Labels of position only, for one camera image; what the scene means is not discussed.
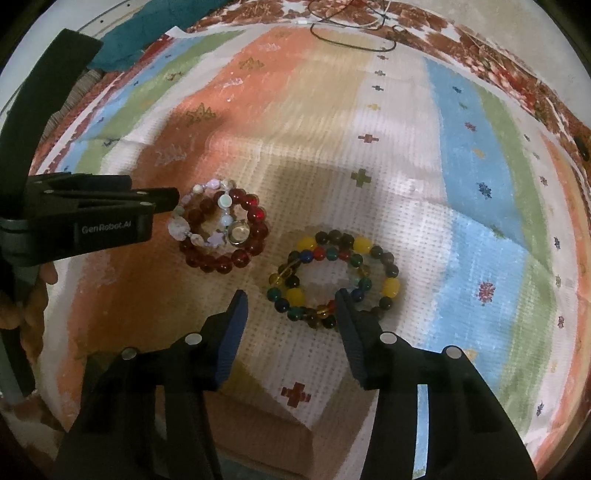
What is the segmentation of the person's left hand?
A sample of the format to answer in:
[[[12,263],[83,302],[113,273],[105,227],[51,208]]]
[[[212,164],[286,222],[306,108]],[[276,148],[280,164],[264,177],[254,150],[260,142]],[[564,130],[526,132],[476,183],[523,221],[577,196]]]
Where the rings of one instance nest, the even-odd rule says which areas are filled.
[[[40,267],[35,286],[26,300],[16,300],[12,269],[1,266],[1,328],[20,329],[20,343],[30,363],[36,364],[43,349],[44,312],[48,306],[48,285],[55,285],[58,273],[53,263]]]

